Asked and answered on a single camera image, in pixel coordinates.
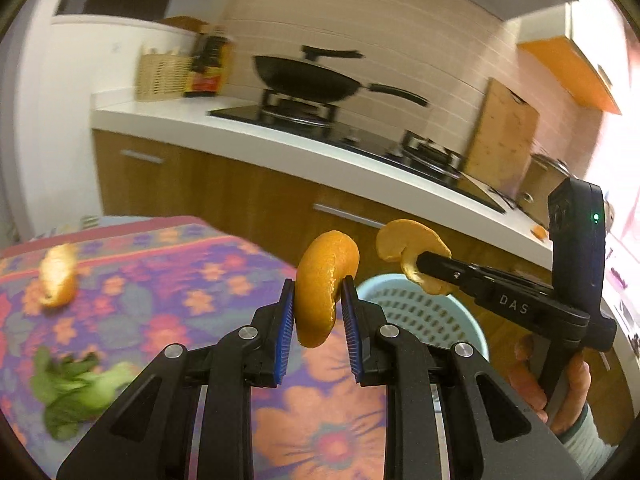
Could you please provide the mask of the orange peel piece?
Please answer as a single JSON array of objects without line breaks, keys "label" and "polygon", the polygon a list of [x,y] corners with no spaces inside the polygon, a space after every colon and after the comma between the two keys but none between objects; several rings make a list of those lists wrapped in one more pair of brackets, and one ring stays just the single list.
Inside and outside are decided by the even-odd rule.
[{"label": "orange peel piece", "polygon": [[73,244],[51,247],[39,266],[42,285],[40,304],[45,308],[64,307],[77,292],[77,257]]},{"label": "orange peel piece", "polygon": [[432,229],[410,219],[386,223],[376,234],[378,256],[386,262],[398,262],[409,281],[419,285],[432,296],[447,296],[454,286],[422,273],[416,263],[424,252],[451,258],[450,249]]},{"label": "orange peel piece", "polygon": [[319,235],[306,249],[296,271],[294,318],[299,343],[321,346],[332,332],[338,288],[346,276],[356,275],[360,263],[357,244],[340,231]]}]

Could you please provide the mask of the steel pot with lid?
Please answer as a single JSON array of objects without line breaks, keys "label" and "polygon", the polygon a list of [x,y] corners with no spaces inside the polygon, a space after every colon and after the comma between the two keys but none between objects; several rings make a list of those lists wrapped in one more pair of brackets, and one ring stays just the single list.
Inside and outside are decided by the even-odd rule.
[{"label": "steel pot with lid", "polygon": [[548,196],[572,174],[565,162],[536,153],[530,156],[526,175],[516,194],[516,204],[529,218],[549,227]]}]

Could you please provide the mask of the floral tablecloth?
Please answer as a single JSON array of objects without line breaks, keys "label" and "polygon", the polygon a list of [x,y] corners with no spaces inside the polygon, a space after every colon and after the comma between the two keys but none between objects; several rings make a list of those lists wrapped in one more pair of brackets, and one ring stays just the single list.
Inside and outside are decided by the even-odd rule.
[{"label": "floral tablecloth", "polygon": [[[37,349],[94,353],[100,367],[144,367],[168,344],[213,344],[276,301],[295,271],[258,246],[192,217],[115,219],[61,236],[78,258],[78,292],[43,310],[40,261],[47,238],[1,255],[1,411],[38,466],[53,476],[70,442],[44,429],[29,382]],[[315,349],[293,344],[282,385],[252,393],[259,479],[378,479],[383,474],[385,391],[359,387],[345,334]]]}]

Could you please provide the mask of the woven beige basket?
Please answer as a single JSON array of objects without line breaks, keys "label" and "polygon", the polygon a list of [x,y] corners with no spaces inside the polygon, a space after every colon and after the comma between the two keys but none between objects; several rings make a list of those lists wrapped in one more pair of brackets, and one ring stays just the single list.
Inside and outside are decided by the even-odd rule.
[{"label": "woven beige basket", "polygon": [[179,50],[143,50],[134,80],[134,98],[139,102],[180,99],[191,64],[192,58]]}]

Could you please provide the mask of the light blue trash basket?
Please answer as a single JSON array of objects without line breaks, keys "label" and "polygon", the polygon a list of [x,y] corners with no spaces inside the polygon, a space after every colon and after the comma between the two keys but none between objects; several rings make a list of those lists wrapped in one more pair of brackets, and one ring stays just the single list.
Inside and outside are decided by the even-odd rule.
[{"label": "light blue trash basket", "polygon": [[424,344],[450,348],[463,341],[489,360],[483,330],[453,296],[429,295],[401,273],[368,278],[357,287],[357,294],[360,299],[378,304],[387,322],[408,330]]}]

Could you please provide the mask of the black gas stove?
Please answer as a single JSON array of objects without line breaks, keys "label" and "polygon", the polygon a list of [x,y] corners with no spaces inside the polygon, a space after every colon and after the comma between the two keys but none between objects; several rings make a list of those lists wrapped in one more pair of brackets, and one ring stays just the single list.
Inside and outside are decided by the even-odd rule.
[{"label": "black gas stove", "polygon": [[469,197],[499,214],[506,210],[462,174],[462,156],[431,139],[407,130],[398,142],[336,120],[338,107],[311,103],[265,90],[253,105],[210,110],[212,117],[263,126],[303,136],[385,162]]}]

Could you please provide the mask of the white countertop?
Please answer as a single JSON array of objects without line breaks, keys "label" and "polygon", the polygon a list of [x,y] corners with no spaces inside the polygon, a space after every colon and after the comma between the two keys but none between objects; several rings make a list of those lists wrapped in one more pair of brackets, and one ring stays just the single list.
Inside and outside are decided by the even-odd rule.
[{"label": "white countertop", "polygon": [[499,214],[442,185],[335,146],[266,127],[209,116],[238,105],[235,98],[137,102],[130,88],[93,93],[93,127],[166,142],[248,162],[349,192],[431,220],[510,252],[544,269],[552,245],[533,236],[533,221],[519,211]]}]

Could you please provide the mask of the green vegetable leaf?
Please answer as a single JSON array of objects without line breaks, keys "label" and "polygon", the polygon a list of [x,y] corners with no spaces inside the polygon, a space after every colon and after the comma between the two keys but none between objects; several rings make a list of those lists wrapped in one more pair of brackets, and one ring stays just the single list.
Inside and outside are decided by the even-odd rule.
[{"label": "green vegetable leaf", "polygon": [[72,354],[58,359],[47,347],[37,348],[29,385],[43,405],[44,429],[52,439],[75,437],[81,426],[100,417],[138,374],[137,367],[128,362],[116,363],[108,370],[98,370],[99,364],[94,352],[80,359]]}]

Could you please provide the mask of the wooden kitchen cabinet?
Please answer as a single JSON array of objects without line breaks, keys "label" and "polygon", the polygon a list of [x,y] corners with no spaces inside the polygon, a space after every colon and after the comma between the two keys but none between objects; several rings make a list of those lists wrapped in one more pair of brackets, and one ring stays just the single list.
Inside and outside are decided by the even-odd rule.
[{"label": "wooden kitchen cabinet", "polygon": [[[383,224],[409,218],[435,230],[454,258],[551,283],[550,271],[535,263],[481,242],[469,235],[405,214],[322,184],[230,158],[123,133],[92,129],[96,173],[106,214],[178,216],[205,220],[214,228],[243,237],[297,266],[307,246],[331,230],[348,234],[360,250],[356,284],[372,276],[399,272],[397,264],[383,262],[375,251],[378,228],[335,217],[314,204],[346,206],[351,214],[370,214]],[[487,338],[490,362],[504,378],[515,363],[514,346],[525,330],[473,304],[454,291],[476,316]],[[588,396],[594,420],[605,442],[620,443],[634,419],[631,395],[613,350],[605,357],[586,349],[592,375]]]}]

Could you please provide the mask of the wooden cutting board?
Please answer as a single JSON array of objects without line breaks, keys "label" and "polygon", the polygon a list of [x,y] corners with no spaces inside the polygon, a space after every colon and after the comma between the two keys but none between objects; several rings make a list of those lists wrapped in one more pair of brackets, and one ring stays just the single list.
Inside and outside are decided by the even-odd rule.
[{"label": "wooden cutting board", "polygon": [[463,172],[514,198],[529,164],[539,112],[490,78]]}]

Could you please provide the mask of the black wok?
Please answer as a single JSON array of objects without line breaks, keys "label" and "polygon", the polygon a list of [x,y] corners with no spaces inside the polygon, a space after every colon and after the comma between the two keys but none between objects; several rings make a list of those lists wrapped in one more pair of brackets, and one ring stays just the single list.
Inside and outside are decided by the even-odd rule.
[{"label": "black wok", "polygon": [[271,90],[304,101],[332,104],[342,102],[360,90],[397,96],[422,107],[430,103],[423,96],[388,84],[362,84],[319,63],[319,58],[364,58],[357,50],[330,50],[311,46],[300,48],[302,58],[255,55],[258,77]]}]

